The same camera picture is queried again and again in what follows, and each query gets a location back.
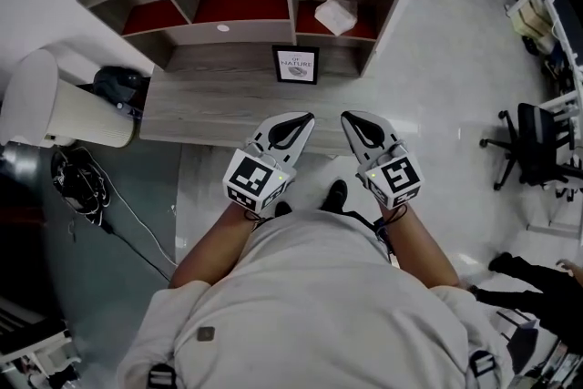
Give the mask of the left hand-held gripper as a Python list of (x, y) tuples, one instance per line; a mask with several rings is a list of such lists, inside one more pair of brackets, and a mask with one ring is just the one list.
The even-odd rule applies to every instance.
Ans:
[(222, 179), (225, 196), (253, 213), (271, 205), (294, 181), (294, 166), (313, 123), (314, 115), (309, 112), (265, 119), (253, 141), (235, 151)]

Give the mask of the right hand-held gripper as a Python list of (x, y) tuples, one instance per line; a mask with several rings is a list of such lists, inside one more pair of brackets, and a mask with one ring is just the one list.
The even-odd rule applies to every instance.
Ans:
[(419, 163), (389, 120), (366, 111), (341, 114), (341, 124), (357, 159), (363, 186), (388, 210), (417, 197), (424, 184)]

